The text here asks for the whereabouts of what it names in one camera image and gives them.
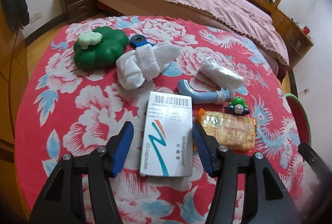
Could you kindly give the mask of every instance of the green chair rim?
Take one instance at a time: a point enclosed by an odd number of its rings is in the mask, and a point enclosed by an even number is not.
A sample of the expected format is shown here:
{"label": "green chair rim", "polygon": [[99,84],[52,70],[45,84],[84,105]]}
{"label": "green chair rim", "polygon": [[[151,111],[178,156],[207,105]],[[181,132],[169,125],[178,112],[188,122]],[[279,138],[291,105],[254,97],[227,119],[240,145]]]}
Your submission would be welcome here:
{"label": "green chair rim", "polygon": [[[309,132],[309,145],[311,147],[311,131],[310,131],[310,124],[309,124],[309,120],[308,120],[308,117],[307,117],[307,113],[305,112],[301,102],[299,101],[298,97],[296,95],[293,95],[291,93],[286,93],[285,94],[285,98],[291,98],[293,99],[298,105],[299,107],[301,108],[303,114],[304,114],[304,117],[305,117],[305,121],[306,121],[306,124],[307,124],[307,127],[308,127],[308,132]],[[307,161],[304,161],[303,162],[303,167],[307,164]]]}

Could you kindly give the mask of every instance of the red floral blanket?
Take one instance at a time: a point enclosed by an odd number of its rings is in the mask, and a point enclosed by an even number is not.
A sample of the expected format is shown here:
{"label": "red floral blanket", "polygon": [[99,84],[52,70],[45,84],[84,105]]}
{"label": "red floral blanket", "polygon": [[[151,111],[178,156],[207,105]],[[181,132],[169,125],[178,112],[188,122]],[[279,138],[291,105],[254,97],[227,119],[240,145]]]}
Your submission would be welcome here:
{"label": "red floral blanket", "polygon": [[[82,72],[73,62],[78,35],[98,26],[143,34],[151,43],[170,41],[180,56],[157,78],[135,90],[117,83],[116,69]],[[185,178],[141,177],[139,164],[145,111],[150,91],[177,93],[179,79],[199,91],[216,90],[198,73],[205,56],[245,77],[237,95],[245,98],[258,122],[255,151],[272,163],[296,200],[301,195],[302,163],[298,130],[289,105],[268,63],[244,37],[183,20],[163,17],[109,17],[63,27],[55,36],[29,81],[16,121],[16,162],[20,187],[30,208],[65,153],[88,154],[118,134],[125,121],[134,125],[134,139],[122,172],[111,179],[124,223],[204,223],[216,181],[203,171],[197,152],[193,175]],[[217,105],[193,105],[220,110]],[[244,180],[239,179],[234,221],[240,223]],[[83,178],[87,220],[94,222],[87,176]]]}

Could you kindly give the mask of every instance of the hanging clothes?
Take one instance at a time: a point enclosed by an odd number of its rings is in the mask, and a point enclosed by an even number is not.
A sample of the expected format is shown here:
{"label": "hanging clothes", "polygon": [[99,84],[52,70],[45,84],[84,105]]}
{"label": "hanging clothes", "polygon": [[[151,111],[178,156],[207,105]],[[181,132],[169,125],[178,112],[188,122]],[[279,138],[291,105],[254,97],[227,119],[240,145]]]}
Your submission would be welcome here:
{"label": "hanging clothes", "polygon": [[12,32],[23,29],[30,23],[28,6],[25,0],[1,0],[7,25]]}

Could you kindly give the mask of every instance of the white cardboard box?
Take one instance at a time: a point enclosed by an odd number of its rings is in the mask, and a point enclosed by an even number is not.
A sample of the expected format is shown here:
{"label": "white cardboard box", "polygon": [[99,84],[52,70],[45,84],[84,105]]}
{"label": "white cardboard box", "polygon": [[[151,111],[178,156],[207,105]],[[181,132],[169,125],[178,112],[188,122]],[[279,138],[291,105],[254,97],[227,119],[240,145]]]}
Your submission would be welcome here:
{"label": "white cardboard box", "polygon": [[191,97],[150,92],[142,145],[142,176],[191,176]]}

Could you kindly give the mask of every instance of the green plastic toy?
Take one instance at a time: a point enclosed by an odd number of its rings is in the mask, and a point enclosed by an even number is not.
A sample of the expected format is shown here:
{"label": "green plastic toy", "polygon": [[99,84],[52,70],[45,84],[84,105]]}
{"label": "green plastic toy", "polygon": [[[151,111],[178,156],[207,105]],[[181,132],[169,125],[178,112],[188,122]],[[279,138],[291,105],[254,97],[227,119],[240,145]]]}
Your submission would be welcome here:
{"label": "green plastic toy", "polygon": [[243,97],[235,97],[228,103],[227,110],[233,115],[247,115],[250,113]]}
{"label": "green plastic toy", "polygon": [[98,44],[98,34],[83,35],[74,43],[74,63],[83,71],[113,66],[129,42],[125,32],[119,29],[103,26],[92,32],[102,34],[103,37]]}

